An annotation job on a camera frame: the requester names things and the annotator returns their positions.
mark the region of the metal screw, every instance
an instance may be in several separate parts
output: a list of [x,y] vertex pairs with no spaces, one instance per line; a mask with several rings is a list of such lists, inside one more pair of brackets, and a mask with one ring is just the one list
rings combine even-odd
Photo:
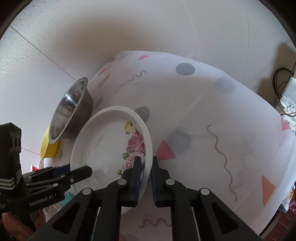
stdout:
[[167,179],[165,181],[165,183],[168,184],[168,185],[174,185],[175,184],[175,181],[173,179]]
[[210,194],[210,191],[209,191],[209,189],[207,189],[207,188],[203,188],[202,190],[200,190],[200,193],[201,193],[202,195],[209,195],[209,194]]
[[125,185],[125,184],[126,184],[126,180],[125,180],[125,179],[119,179],[119,180],[117,181],[117,183],[118,183],[119,185]]
[[91,194],[91,189],[90,189],[90,188],[84,188],[84,189],[82,190],[82,194],[84,194],[84,195],[89,195],[89,194]]

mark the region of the white tablecloth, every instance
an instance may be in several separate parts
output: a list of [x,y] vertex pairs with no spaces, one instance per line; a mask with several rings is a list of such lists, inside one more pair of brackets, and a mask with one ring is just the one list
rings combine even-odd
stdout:
[[[92,115],[114,105],[135,110],[160,167],[188,188],[209,188],[257,233],[296,180],[294,133],[270,104],[219,69],[124,51],[88,90]],[[61,142],[59,163],[70,162],[73,144]],[[154,207],[149,184],[139,206],[122,216],[121,232],[128,241],[171,240],[170,224],[170,210]]]

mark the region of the floral pattern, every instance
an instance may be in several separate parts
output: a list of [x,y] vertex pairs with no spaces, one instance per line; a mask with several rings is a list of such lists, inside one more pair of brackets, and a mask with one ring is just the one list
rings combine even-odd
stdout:
[[126,132],[126,135],[131,134],[131,137],[128,140],[126,152],[123,153],[124,163],[122,168],[117,171],[117,175],[120,175],[121,177],[126,169],[133,167],[136,156],[139,156],[141,159],[143,159],[146,155],[143,135],[139,133],[138,129],[133,126],[132,122],[127,121],[125,123],[124,131]]

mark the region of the green leaf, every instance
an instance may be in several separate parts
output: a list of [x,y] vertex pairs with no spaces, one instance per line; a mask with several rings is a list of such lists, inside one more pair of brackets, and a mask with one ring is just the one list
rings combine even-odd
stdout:
[[124,153],[123,154],[123,159],[127,159],[129,157],[129,154],[128,153]]

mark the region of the stainless steel bowl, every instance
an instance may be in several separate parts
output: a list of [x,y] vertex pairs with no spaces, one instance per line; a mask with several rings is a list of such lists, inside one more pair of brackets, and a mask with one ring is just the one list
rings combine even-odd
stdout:
[[58,139],[77,137],[88,121],[93,109],[93,100],[87,90],[87,84],[86,77],[77,80],[60,101],[50,123],[50,144]]

